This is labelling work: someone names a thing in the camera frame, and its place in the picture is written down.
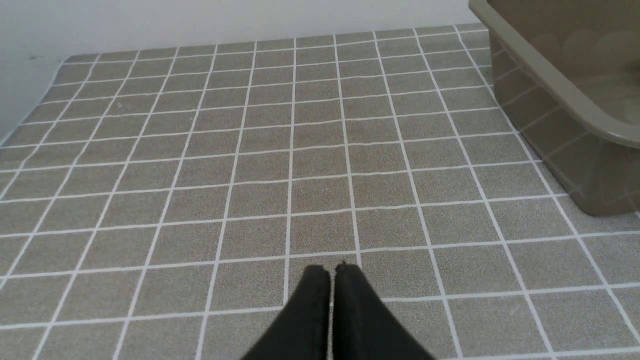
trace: tub rim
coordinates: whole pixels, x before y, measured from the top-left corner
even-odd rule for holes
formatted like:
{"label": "tub rim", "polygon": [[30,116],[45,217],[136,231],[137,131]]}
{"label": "tub rim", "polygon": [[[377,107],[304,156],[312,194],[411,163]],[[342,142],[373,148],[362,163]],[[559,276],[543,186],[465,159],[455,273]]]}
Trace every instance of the tub rim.
{"label": "tub rim", "polygon": [[503,19],[488,0],[469,0],[469,9],[580,125],[606,140],[640,149],[640,126],[606,114]]}

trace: tiled floor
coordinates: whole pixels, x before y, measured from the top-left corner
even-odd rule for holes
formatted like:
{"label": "tiled floor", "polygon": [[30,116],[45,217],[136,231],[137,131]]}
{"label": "tiled floor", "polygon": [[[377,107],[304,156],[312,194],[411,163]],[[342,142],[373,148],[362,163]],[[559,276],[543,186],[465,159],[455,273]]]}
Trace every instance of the tiled floor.
{"label": "tiled floor", "polygon": [[0,149],[0,358],[237,358],[345,259],[440,359],[639,359],[640,218],[573,205],[487,39],[69,59]]}

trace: olive green plastic tub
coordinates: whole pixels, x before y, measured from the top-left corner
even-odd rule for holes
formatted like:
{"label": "olive green plastic tub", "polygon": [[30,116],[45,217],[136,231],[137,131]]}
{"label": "olive green plastic tub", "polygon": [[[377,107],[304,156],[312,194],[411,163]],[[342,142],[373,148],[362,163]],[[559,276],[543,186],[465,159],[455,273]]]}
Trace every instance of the olive green plastic tub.
{"label": "olive green plastic tub", "polygon": [[640,0],[469,0],[493,90],[587,214],[640,207]]}

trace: gray tile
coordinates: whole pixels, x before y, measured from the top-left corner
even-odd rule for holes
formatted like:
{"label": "gray tile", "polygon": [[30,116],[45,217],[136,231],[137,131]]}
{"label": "gray tile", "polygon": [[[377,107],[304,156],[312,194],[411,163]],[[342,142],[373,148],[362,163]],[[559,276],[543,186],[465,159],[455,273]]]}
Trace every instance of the gray tile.
{"label": "gray tile", "polygon": [[211,310],[281,306],[283,283],[284,260],[220,264]]}
{"label": "gray tile", "polygon": [[507,240],[571,235],[551,199],[498,201],[492,202],[491,207]]}
{"label": "gray tile", "polygon": [[79,274],[60,311],[59,320],[127,316],[140,271]]}
{"label": "gray tile", "polygon": [[582,212],[569,197],[560,197],[558,201],[579,234],[640,230],[640,218],[633,213],[592,217]]}
{"label": "gray tile", "polygon": [[480,200],[468,168],[414,172],[413,180],[421,203]]}
{"label": "gray tile", "polygon": [[134,316],[204,311],[213,265],[149,269]]}
{"label": "gray tile", "polygon": [[146,119],[146,115],[125,115],[103,118],[93,138],[105,139],[119,136],[138,136]]}
{"label": "gray tile", "polygon": [[116,194],[102,221],[103,227],[157,224],[168,192]]}
{"label": "gray tile", "polygon": [[434,245],[500,240],[484,204],[425,206],[422,214]]}
{"label": "gray tile", "polygon": [[605,290],[537,294],[531,300],[556,351],[637,344]]}
{"label": "gray tile", "polygon": [[268,85],[290,83],[293,81],[293,67],[275,69],[255,69],[251,78],[251,85]]}
{"label": "gray tile", "polygon": [[31,359],[35,354],[43,327],[18,328],[0,331],[0,356],[3,359]]}
{"label": "gray tile", "polygon": [[235,182],[289,178],[289,154],[272,152],[238,156]]}
{"label": "gray tile", "polygon": [[141,138],[132,160],[174,159],[182,156],[187,135],[166,135]]}
{"label": "gray tile", "polygon": [[90,236],[90,233],[34,236],[13,272],[34,274],[74,270]]}
{"label": "gray tile", "polygon": [[640,282],[637,235],[597,236],[582,241],[609,284]]}
{"label": "gray tile", "polygon": [[425,245],[415,208],[356,212],[361,249]]}
{"label": "gray tile", "polygon": [[170,188],[178,161],[131,163],[118,184],[118,191]]}
{"label": "gray tile", "polygon": [[84,81],[89,74],[91,64],[62,65],[53,80],[54,85],[78,83]]}
{"label": "gray tile", "polygon": [[202,101],[203,108],[226,108],[229,106],[244,106],[246,88],[217,89],[205,93]]}
{"label": "gray tile", "polygon": [[250,70],[212,72],[207,88],[229,88],[235,86],[248,86]]}
{"label": "gray tile", "polygon": [[359,208],[415,203],[407,174],[354,176],[353,195]]}
{"label": "gray tile", "polygon": [[291,144],[291,128],[271,127],[243,131],[240,152],[288,149]]}
{"label": "gray tile", "polygon": [[63,143],[57,145],[42,145],[25,162],[25,168],[52,167],[70,165],[80,154],[83,143]]}
{"label": "gray tile", "polygon": [[398,74],[387,76],[389,91],[391,94],[400,92],[415,92],[434,90],[433,80],[428,72],[414,74]]}
{"label": "gray tile", "polygon": [[341,122],[299,125],[293,131],[293,147],[340,145],[344,143]]}
{"label": "gray tile", "polygon": [[306,213],[349,208],[349,182],[336,179],[298,180],[291,187],[291,211]]}
{"label": "gray tile", "polygon": [[335,64],[297,65],[296,81],[324,80],[337,78]]}
{"label": "gray tile", "polygon": [[277,315],[278,311],[259,311],[210,317],[205,330],[202,357],[214,360],[242,358]]}
{"label": "gray tile", "polygon": [[155,227],[98,231],[84,258],[82,268],[144,265],[155,233]]}
{"label": "gray tile", "polygon": [[338,81],[313,81],[296,83],[296,101],[327,100],[339,98]]}
{"label": "gray tile", "polygon": [[293,50],[266,51],[255,54],[255,68],[291,65],[293,65]]}
{"label": "gray tile", "polygon": [[149,117],[144,135],[186,133],[191,129],[195,112],[153,114]]}
{"label": "gray tile", "polygon": [[151,112],[156,95],[131,95],[117,97],[108,115],[142,114]]}
{"label": "gray tile", "polygon": [[377,58],[378,58],[378,52],[376,51],[376,44],[373,42],[338,45],[339,61],[377,59]]}
{"label": "gray tile", "polygon": [[124,79],[127,77],[129,73],[129,69],[131,69],[131,65],[133,62],[127,61],[123,63],[97,63],[91,70],[91,75],[89,76],[90,81],[96,80],[111,80],[111,79]]}
{"label": "gray tile", "polygon": [[112,99],[76,100],[72,101],[60,119],[77,119],[100,117],[107,110]]}
{"label": "gray tile", "polygon": [[346,173],[346,159],[341,147],[293,152],[293,178]]}
{"label": "gray tile", "polygon": [[456,357],[449,322],[441,301],[387,302],[387,309],[431,355]]}
{"label": "gray tile", "polygon": [[4,142],[3,146],[36,145],[44,138],[52,124],[21,125]]}
{"label": "gray tile", "polygon": [[382,76],[376,76],[375,78],[343,79],[341,88],[342,96],[344,97],[387,94],[385,80]]}
{"label": "gray tile", "polygon": [[229,221],[220,258],[280,256],[285,253],[286,236],[285,217]]}
{"label": "gray tile", "polygon": [[125,81],[124,86],[120,90],[119,95],[132,95],[132,94],[151,94],[160,92],[164,78],[139,78],[128,79]]}
{"label": "gray tile", "polygon": [[66,176],[65,168],[20,172],[7,189],[3,200],[52,197]]}
{"label": "gray tile", "polygon": [[500,110],[461,111],[452,113],[451,118],[456,124],[456,129],[460,135],[511,131]]}
{"label": "gray tile", "polygon": [[401,117],[398,118],[398,126],[403,140],[441,138],[455,135],[446,114]]}
{"label": "gray tile", "polygon": [[375,76],[382,75],[380,62],[375,60],[349,61],[340,63],[340,77],[349,78],[351,76]]}
{"label": "gray tile", "polygon": [[94,227],[106,201],[106,195],[56,199],[39,230],[53,231]]}
{"label": "gray tile", "polygon": [[349,160],[354,173],[406,170],[402,148],[398,143],[350,145]]}
{"label": "gray tile", "polygon": [[465,356],[546,352],[523,297],[458,299],[449,306]]}
{"label": "gray tile", "polygon": [[211,261],[216,258],[220,223],[163,226],[151,264]]}
{"label": "gray tile", "polygon": [[190,359],[196,356],[200,317],[137,320],[129,324],[120,359]]}
{"label": "gray tile", "polygon": [[[196,119],[194,131],[239,129],[242,124],[243,109],[201,110]],[[245,126],[248,126],[249,110],[247,110]]]}
{"label": "gray tile", "polygon": [[527,289],[601,284],[576,240],[512,243],[509,250]]}
{"label": "gray tile", "polygon": [[171,59],[139,61],[131,69],[132,78],[142,76],[163,76],[169,74]]}
{"label": "gray tile", "polygon": [[392,100],[398,115],[435,113],[444,110],[435,92],[393,95]]}
{"label": "gray tile", "polygon": [[385,73],[401,74],[404,72],[427,71],[424,59],[420,55],[403,56],[401,58],[385,58],[382,59],[382,66],[385,67]]}
{"label": "gray tile", "polygon": [[349,143],[399,141],[393,119],[347,121],[346,128]]}
{"label": "gray tile", "polygon": [[110,192],[121,171],[122,165],[75,167],[60,194],[81,195]]}
{"label": "gray tile", "polygon": [[515,135],[463,138],[472,164],[507,163],[528,160]]}
{"label": "gray tile", "polygon": [[387,96],[344,99],[345,119],[391,116]]}
{"label": "gray tile", "polygon": [[233,154],[236,152],[238,131],[192,134],[186,156]]}
{"label": "gray tile", "polygon": [[455,53],[425,54],[431,70],[452,69],[455,67],[470,67],[474,64],[469,60],[467,53],[456,51]]}
{"label": "gray tile", "polygon": [[164,84],[165,91],[203,90],[207,74],[185,74],[170,76]]}
{"label": "gray tile", "polygon": [[250,69],[253,64],[253,54],[226,54],[217,55],[213,63],[213,70],[239,70]]}
{"label": "gray tile", "polygon": [[185,159],[176,186],[227,184],[231,180],[233,156]]}
{"label": "gray tile", "polygon": [[477,167],[475,171],[484,194],[489,199],[547,194],[531,164]]}
{"label": "gray tile", "polygon": [[441,89],[484,85],[476,69],[436,71],[433,73],[433,77]]}
{"label": "gray tile", "polygon": [[191,58],[178,58],[173,63],[172,74],[187,74],[190,72],[207,72],[211,68],[213,56],[194,56]]}
{"label": "gray tile", "polygon": [[7,280],[0,298],[0,323],[51,321],[69,278],[60,275]]}
{"label": "gray tile", "polygon": [[77,163],[92,164],[125,161],[129,157],[135,142],[135,139],[90,142]]}
{"label": "gray tile", "polygon": [[287,183],[235,185],[229,217],[250,217],[287,213]]}
{"label": "gray tile", "polygon": [[7,202],[0,204],[0,234],[34,231],[49,201]]}
{"label": "gray tile", "polygon": [[331,61],[335,61],[333,47],[316,47],[312,49],[298,49],[296,51],[296,65],[328,63]]}
{"label": "gray tile", "polygon": [[227,187],[175,190],[164,221],[210,220],[223,217]]}
{"label": "gray tile", "polygon": [[39,359],[111,359],[122,323],[88,323],[55,326]]}
{"label": "gray tile", "polygon": [[427,250],[367,252],[362,254],[362,271],[383,298],[440,294]]}
{"label": "gray tile", "polygon": [[351,212],[291,218],[291,254],[355,250]]}
{"label": "gray tile", "polygon": [[291,102],[292,85],[256,86],[249,91],[249,105]]}

